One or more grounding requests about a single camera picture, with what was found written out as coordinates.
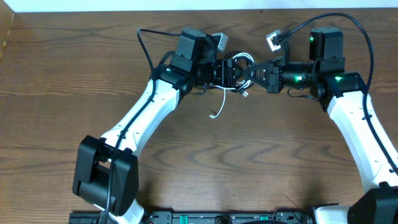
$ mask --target white background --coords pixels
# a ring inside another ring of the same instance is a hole
[[[4,0],[14,12],[398,7],[398,0]]]

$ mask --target green component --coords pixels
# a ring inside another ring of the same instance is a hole
[[[294,78],[296,79],[296,82],[303,80],[303,77],[301,77],[301,76],[296,76]]]
[[[180,216],[180,224],[188,224],[188,215]]]

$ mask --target wooden table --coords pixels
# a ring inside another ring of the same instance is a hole
[[[226,51],[257,61],[275,57],[264,43],[337,10],[83,12],[17,14],[0,61],[0,223],[66,223],[95,210],[72,194],[77,148],[100,137],[141,96],[149,66],[136,29],[194,27],[229,36]],[[398,9],[345,9],[373,41],[371,96],[398,147]],[[369,53],[344,18],[311,23],[290,41],[292,59],[309,61],[309,30],[336,26],[345,35],[346,70],[367,79]],[[177,39],[143,35],[158,62]],[[157,128],[139,160],[138,201],[178,210],[263,211],[319,203],[350,205],[363,194],[353,158],[336,125],[316,102],[267,94],[186,96]]]

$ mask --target wooden tabletop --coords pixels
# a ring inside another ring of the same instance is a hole
[[[275,57],[273,30],[293,29],[337,10],[81,12],[17,14],[0,61],[0,223],[66,223],[95,208],[72,194],[77,149],[100,137],[141,96],[149,66],[137,41],[145,27],[183,27],[229,36],[226,51]],[[398,147],[398,9],[344,9],[362,23],[375,54],[371,97]],[[309,61],[309,32],[340,27],[346,70],[367,79],[369,53],[354,24],[341,17],[311,23],[290,41],[292,60]],[[145,34],[153,61],[176,48],[175,37]],[[351,205],[363,194],[358,170],[336,125],[314,101],[223,92],[186,96],[161,122],[139,159],[147,207],[194,211],[264,211],[319,203]]]

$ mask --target robotic arm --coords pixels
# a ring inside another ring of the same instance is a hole
[[[366,194],[352,207],[333,205],[314,209],[313,219],[317,224],[392,223],[398,209],[398,176],[394,173],[398,153],[377,119],[370,96],[366,102],[369,118],[390,159],[369,129],[361,103],[364,94],[368,94],[366,85],[358,72],[344,70],[343,33],[330,27],[313,29],[310,36],[312,63],[290,61],[288,37],[291,35],[281,34],[278,30],[268,35],[271,49],[283,50],[283,55],[243,70],[235,60],[216,59],[217,51],[224,51],[226,47],[227,36],[184,29],[177,50],[168,52],[153,70],[144,94],[127,115],[100,139],[87,136],[81,142],[73,193],[104,209],[111,171],[100,162],[108,161],[115,152],[117,159],[110,180],[114,187],[109,211],[118,223],[138,224],[144,209],[135,201],[137,160],[155,128],[194,86],[231,88],[244,77],[263,86],[268,93],[280,93],[284,87],[310,88],[311,95],[337,124],[349,146]],[[164,62],[169,56],[170,65],[166,65]]]

